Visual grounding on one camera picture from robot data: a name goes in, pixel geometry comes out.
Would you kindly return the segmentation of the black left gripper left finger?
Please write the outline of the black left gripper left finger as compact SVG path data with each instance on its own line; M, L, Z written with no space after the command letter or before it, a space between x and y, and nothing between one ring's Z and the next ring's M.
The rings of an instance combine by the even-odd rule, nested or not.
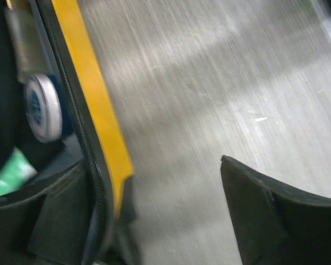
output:
M93 264L99 172L84 162L0 196L0 264Z

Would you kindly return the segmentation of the yellow cartoon hard-shell suitcase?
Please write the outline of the yellow cartoon hard-shell suitcase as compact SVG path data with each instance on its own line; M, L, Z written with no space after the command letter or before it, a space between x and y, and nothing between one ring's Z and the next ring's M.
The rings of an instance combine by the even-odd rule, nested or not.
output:
M40 142L26 117L24 85L54 75L73 133ZM93 264L140 264L130 231L133 168L103 76L76 1L0 1L0 170L13 149L37 174L22 187L84 162L99 172L91 231Z

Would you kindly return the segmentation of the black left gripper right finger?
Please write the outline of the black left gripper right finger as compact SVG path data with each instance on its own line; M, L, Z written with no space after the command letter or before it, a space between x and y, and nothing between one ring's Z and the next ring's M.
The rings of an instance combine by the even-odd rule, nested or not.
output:
M331 198L229 156L221 179L243 264L331 264Z

